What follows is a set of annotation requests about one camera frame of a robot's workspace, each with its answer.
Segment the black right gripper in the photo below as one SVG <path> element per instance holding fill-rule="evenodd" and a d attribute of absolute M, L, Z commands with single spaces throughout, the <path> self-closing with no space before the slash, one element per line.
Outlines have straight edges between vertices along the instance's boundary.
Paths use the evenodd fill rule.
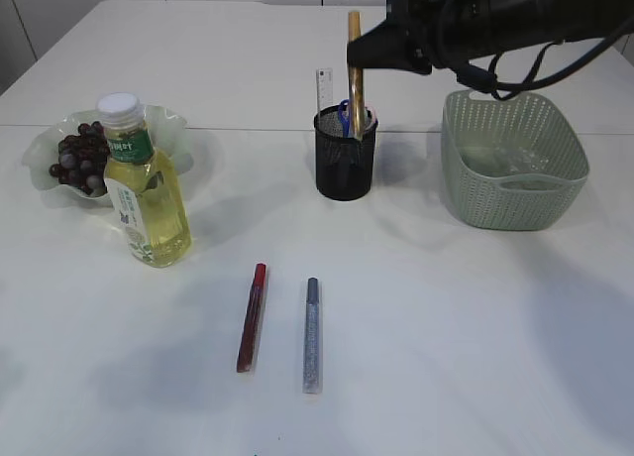
<path fill-rule="evenodd" d="M 348 43 L 348 66 L 415 74 L 441 68 L 435 30 L 443 6 L 444 0 L 386 0 L 387 22 Z"/>

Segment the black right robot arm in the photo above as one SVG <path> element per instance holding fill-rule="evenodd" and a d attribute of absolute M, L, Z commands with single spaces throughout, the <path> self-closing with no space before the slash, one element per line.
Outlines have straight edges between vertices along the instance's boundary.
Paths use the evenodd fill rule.
<path fill-rule="evenodd" d="M 428 75 L 549 42 L 606 38 L 633 0 L 386 0 L 386 16 L 347 46 L 349 66 Z"/>

